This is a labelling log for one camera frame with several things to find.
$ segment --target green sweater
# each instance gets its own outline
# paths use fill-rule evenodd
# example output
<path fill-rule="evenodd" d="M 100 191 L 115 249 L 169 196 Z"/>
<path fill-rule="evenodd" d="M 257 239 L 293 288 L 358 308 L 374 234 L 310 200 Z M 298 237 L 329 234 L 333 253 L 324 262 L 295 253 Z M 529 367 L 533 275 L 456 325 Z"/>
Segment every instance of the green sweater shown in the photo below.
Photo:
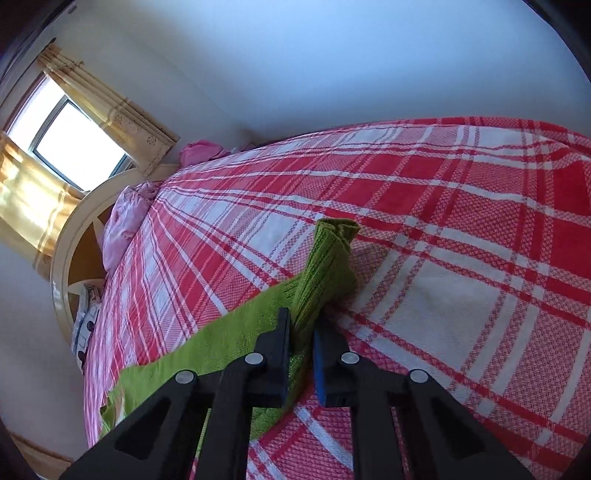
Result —
<path fill-rule="evenodd" d="M 349 266 L 350 243 L 359 231 L 346 219 L 322 219 L 303 272 L 259 293 L 237 309 L 209 323 L 183 346 L 155 362 L 127 367 L 101 408 L 102 436 L 135 410 L 179 370 L 204 375 L 222 370 L 234 359 L 253 351 L 260 333 L 275 329 L 277 311 L 291 312 L 290 393 L 285 410 L 255 408 L 251 438 L 271 428 L 295 403 L 304 386 L 310 359 L 314 321 L 325 303 L 353 292 L 355 275 Z"/>

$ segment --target curved headboard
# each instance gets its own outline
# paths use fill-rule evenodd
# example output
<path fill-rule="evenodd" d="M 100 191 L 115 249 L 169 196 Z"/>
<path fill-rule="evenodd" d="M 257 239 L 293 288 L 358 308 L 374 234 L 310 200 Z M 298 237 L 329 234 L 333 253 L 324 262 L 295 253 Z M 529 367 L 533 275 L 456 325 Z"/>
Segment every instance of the curved headboard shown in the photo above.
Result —
<path fill-rule="evenodd" d="M 66 220 L 51 260 L 50 283 L 57 321 L 68 344 L 78 304 L 78 295 L 72 293 L 72 286 L 81 282 L 96 284 L 106 275 L 95 231 L 106 223 L 126 186 L 146 180 L 165 180 L 177 170 L 175 164 L 159 165 L 147 179 L 137 168 L 119 173 L 86 195 Z"/>

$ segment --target silver screw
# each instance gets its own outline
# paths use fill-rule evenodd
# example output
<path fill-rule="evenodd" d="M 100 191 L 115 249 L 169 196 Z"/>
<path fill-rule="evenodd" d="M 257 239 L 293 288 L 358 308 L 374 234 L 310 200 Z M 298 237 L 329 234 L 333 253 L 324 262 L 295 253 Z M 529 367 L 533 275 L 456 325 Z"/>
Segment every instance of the silver screw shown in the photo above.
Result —
<path fill-rule="evenodd" d="M 244 361 L 249 365 L 258 365 L 262 362 L 263 356 L 258 352 L 249 353 L 244 357 Z"/>
<path fill-rule="evenodd" d="M 195 374 L 193 372 L 190 372 L 189 370 L 182 370 L 179 373 L 177 373 L 174 377 L 177 383 L 180 384 L 191 383 L 193 381 L 193 378 L 195 378 Z"/>
<path fill-rule="evenodd" d="M 413 370 L 410 372 L 410 379 L 415 383 L 425 383 L 429 380 L 429 375 L 425 370 Z"/>
<path fill-rule="evenodd" d="M 340 356 L 340 361 L 347 365 L 354 365 L 359 362 L 359 355 L 354 352 L 346 352 Z"/>

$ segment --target bedspread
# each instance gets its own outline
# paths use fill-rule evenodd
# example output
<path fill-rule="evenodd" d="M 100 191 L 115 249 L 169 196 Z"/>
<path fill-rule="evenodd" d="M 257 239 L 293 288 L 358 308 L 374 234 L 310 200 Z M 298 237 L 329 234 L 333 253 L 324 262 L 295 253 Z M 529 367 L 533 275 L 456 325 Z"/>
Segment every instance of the bedspread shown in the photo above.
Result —
<path fill-rule="evenodd" d="M 347 217 L 351 350 L 428 371 L 539 479 L 591 432 L 591 141 L 490 118 L 303 135 L 180 170 L 110 278 L 88 352 L 85 422 L 128 365 L 304 267 L 314 223 Z M 310 383 L 248 455 L 249 478 L 352 478 L 349 415 Z"/>

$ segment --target yellow curtain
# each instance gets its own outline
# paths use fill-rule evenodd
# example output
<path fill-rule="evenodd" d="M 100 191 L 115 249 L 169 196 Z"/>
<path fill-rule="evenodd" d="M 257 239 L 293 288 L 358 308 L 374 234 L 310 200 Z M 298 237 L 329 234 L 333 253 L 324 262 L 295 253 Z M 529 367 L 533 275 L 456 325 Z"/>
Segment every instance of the yellow curtain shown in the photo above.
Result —
<path fill-rule="evenodd" d="M 82 194 L 0 131 L 0 241 L 49 279 L 57 237 Z"/>
<path fill-rule="evenodd" d="M 38 56 L 49 75 L 70 99 L 149 175 L 178 141 L 178 136 L 159 124 L 128 98 L 122 97 L 83 66 L 49 44 Z"/>

